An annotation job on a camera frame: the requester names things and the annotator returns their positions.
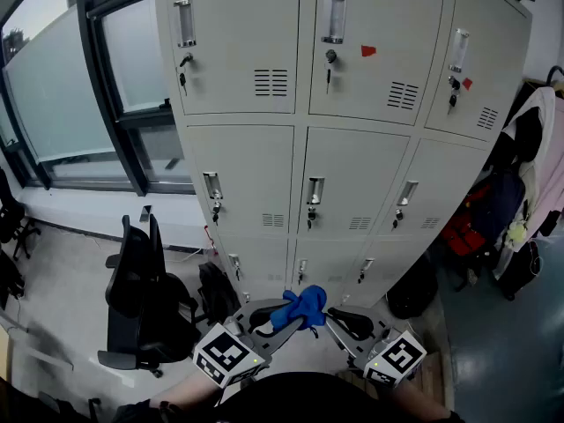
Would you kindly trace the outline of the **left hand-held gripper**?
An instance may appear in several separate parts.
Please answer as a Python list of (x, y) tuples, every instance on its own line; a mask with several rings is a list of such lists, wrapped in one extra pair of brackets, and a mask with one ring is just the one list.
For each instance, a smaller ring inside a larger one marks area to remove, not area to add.
[(275, 330), (272, 324), (271, 332), (260, 331), (273, 312), (289, 304), (285, 299), (249, 301), (202, 338), (194, 351), (194, 365), (219, 387), (257, 375), (305, 322), (305, 317), (299, 316), (282, 329)]

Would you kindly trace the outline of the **light wooden desk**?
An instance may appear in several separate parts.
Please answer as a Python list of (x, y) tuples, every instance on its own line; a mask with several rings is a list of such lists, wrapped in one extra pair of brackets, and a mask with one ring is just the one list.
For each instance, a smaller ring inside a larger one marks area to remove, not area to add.
[(6, 329), (0, 325), (0, 378), (5, 381), (10, 377), (10, 355), (10, 337)]

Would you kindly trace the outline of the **person's left forearm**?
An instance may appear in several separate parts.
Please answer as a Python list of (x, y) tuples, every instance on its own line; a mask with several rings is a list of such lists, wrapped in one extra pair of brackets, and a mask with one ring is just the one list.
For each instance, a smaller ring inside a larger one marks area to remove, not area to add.
[(184, 412), (195, 412), (215, 406), (223, 394), (223, 389), (206, 374), (197, 370), (173, 387), (151, 398), (149, 406), (159, 408), (162, 403), (168, 403)]

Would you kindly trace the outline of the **black swivel office chair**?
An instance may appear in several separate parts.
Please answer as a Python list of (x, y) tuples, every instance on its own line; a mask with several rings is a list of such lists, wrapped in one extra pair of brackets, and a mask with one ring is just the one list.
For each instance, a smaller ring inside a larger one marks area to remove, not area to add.
[(0, 308), (5, 309), (8, 295), (16, 300), (25, 293), (25, 280), (19, 273), (16, 264), (0, 249)]
[(25, 206), (12, 195), (6, 173), (0, 167), (0, 243), (15, 241), (13, 260), (18, 261), (20, 250), (29, 259), (27, 239), (33, 234), (41, 235), (41, 230), (26, 216)]

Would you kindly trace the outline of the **person's right forearm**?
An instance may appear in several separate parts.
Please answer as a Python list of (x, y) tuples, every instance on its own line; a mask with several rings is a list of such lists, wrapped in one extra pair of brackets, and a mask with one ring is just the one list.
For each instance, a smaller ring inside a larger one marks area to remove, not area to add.
[(396, 388), (380, 390), (379, 396), (425, 423), (447, 420), (453, 416), (451, 410), (426, 396), (411, 382), (402, 381)]

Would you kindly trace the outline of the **blue wiping cloth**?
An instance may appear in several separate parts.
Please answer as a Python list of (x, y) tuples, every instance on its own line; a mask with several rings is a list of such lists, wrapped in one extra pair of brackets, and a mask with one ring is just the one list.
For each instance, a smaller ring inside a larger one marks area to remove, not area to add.
[(327, 303), (327, 293), (320, 286), (308, 286), (299, 295), (285, 290), (282, 298), (290, 303), (271, 313), (270, 321), (274, 330), (282, 330), (299, 318), (303, 321), (298, 330), (312, 330), (315, 333), (316, 327), (325, 325), (323, 308)]

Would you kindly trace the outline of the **yellow-green plush toy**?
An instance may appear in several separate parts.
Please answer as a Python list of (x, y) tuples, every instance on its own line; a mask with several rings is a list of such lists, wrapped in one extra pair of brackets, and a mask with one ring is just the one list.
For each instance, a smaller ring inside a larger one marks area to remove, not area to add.
[(527, 227), (525, 222), (523, 220), (513, 221), (508, 226), (505, 243), (507, 245), (515, 245), (525, 242), (526, 235)]

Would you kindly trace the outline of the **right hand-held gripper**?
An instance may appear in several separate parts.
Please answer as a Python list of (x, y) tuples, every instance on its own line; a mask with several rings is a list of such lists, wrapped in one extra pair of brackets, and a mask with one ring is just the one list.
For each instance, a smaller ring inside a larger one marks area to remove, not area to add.
[[(342, 350), (358, 354), (352, 367), (370, 382), (396, 387), (415, 373), (427, 356), (426, 349), (408, 330), (400, 332), (386, 324), (371, 308), (329, 308), (325, 328)], [(362, 341), (378, 338), (368, 347)]]

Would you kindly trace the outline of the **person's black shirt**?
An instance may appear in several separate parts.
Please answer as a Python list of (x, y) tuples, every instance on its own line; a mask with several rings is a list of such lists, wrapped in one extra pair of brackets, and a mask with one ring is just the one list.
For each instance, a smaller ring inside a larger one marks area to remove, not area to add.
[[(267, 376), (195, 412), (168, 403), (151, 408), (149, 401), (119, 407), (112, 423), (425, 423), (383, 397), (374, 399), (335, 375), (317, 372)], [(465, 422), (453, 412), (432, 423)]]

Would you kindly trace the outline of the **black hanging garment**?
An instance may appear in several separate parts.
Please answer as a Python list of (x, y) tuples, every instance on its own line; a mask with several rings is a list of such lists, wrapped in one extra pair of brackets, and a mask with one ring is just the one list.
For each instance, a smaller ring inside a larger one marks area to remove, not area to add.
[(539, 107), (532, 107), (515, 120), (515, 152), (519, 163), (535, 159), (542, 141), (543, 125), (540, 121)]

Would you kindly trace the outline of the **red bag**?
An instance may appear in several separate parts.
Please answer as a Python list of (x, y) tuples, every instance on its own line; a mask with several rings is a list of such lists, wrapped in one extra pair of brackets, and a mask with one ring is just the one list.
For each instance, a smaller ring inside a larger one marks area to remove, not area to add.
[(486, 244), (486, 238), (473, 224), (475, 213), (490, 189), (490, 185), (481, 185), (470, 192), (440, 232), (441, 239), (458, 256), (474, 254)]

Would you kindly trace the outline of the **black-framed window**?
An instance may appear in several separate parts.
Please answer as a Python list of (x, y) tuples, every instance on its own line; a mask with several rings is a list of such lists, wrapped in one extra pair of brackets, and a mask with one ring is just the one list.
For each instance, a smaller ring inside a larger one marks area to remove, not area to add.
[(191, 194), (155, 0), (0, 0), (0, 147), (32, 186)]

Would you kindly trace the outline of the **grey metal locker door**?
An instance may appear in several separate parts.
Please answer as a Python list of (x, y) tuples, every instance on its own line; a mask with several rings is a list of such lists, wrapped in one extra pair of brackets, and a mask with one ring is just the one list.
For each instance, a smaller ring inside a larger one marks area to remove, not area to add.
[(188, 133), (219, 233), (287, 233), (293, 128), (212, 125)]

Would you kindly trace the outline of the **black suitcase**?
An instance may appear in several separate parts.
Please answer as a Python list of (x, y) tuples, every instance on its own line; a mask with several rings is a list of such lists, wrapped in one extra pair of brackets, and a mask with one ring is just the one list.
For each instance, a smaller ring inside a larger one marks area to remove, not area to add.
[(501, 293), (513, 301), (516, 293), (529, 284), (540, 272), (542, 260), (535, 241), (528, 241), (516, 252), (498, 283)]

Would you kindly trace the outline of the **black backpack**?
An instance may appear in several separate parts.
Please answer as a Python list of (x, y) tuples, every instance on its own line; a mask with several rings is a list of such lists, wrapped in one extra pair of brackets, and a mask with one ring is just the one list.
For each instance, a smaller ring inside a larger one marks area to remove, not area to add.
[(201, 282), (198, 293), (208, 324), (223, 323), (241, 308), (238, 295), (228, 276), (215, 263), (201, 263), (198, 269)]

